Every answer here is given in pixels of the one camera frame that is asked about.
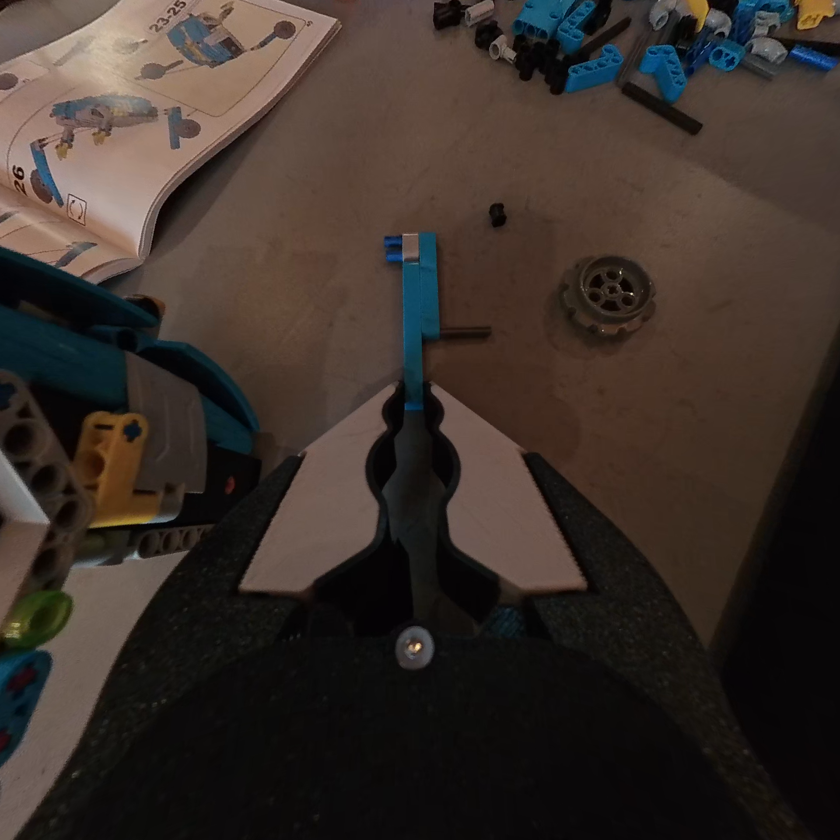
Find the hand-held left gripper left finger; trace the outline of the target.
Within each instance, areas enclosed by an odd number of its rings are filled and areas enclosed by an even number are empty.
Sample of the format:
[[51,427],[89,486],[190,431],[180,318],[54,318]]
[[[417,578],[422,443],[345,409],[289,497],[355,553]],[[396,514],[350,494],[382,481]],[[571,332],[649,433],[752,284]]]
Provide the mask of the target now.
[[366,476],[393,382],[301,452],[300,465],[250,562],[239,590],[308,595],[316,581],[374,540],[380,504]]

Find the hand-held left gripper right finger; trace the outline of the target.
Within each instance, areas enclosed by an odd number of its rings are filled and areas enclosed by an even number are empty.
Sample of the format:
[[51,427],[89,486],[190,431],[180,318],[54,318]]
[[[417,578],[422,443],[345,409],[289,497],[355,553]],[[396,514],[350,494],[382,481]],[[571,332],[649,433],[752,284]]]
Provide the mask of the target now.
[[587,582],[525,461],[525,451],[439,385],[439,430],[459,475],[447,504],[457,550],[518,595],[584,592]]

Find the teal long holed beam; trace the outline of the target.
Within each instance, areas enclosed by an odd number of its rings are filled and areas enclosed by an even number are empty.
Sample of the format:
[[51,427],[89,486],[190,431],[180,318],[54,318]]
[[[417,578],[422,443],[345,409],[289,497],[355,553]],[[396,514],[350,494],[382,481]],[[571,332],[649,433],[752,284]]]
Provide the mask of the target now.
[[424,409],[424,310],[419,261],[402,264],[403,384],[407,412]]

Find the grey toothed wheel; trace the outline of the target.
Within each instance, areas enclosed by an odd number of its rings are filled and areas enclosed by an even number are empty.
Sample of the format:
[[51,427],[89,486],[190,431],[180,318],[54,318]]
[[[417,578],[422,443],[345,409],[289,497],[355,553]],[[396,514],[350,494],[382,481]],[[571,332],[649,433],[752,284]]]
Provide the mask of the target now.
[[562,275],[560,306],[577,326],[604,340],[623,340],[656,314],[656,287],[635,260],[620,255],[577,259]]

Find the teal short beam with pins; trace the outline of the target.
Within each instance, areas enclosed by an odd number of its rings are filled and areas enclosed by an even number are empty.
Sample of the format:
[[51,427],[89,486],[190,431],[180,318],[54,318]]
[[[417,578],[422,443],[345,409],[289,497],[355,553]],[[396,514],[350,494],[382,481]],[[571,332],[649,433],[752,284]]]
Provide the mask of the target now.
[[440,340],[442,328],[438,295],[438,241],[436,234],[389,235],[383,238],[385,259],[402,268],[403,293],[414,284],[415,303],[404,310],[416,315],[424,341]]

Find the blue grey toy robot model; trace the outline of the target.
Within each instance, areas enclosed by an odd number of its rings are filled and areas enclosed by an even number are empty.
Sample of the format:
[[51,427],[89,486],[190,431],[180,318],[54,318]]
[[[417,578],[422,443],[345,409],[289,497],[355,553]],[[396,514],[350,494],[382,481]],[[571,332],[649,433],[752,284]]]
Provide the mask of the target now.
[[1,257],[1,762],[25,740],[74,610],[75,567],[187,552],[262,469],[230,376],[159,338],[165,307],[56,263]]

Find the pile of small building pieces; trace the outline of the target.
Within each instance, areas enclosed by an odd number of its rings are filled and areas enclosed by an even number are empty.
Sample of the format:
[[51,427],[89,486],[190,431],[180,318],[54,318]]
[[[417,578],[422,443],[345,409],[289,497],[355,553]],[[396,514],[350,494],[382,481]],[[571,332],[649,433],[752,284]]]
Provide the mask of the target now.
[[838,67],[838,39],[803,37],[838,19],[837,1],[651,2],[631,48],[617,45],[633,22],[610,23],[610,1],[522,2],[509,31],[497,20],[497,4],[434,2],[436,31],[464,26],[475,46],[505,62],[521,81],[540,74],[559,96],[616,85],[638,103],[696,136],[702,124],[677,108],[688,82],[710,67],[741,68],[771,81],[787,61],[820,72]]

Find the folded instruction booklet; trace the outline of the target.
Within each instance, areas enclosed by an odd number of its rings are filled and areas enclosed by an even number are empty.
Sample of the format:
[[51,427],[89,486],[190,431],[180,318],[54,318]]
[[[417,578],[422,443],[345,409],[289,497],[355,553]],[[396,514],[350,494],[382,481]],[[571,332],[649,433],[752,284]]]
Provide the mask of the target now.
[[94,283],[141,266],[173,192],[340,29],[287,2],[117,2],[2,63],[2,257]]

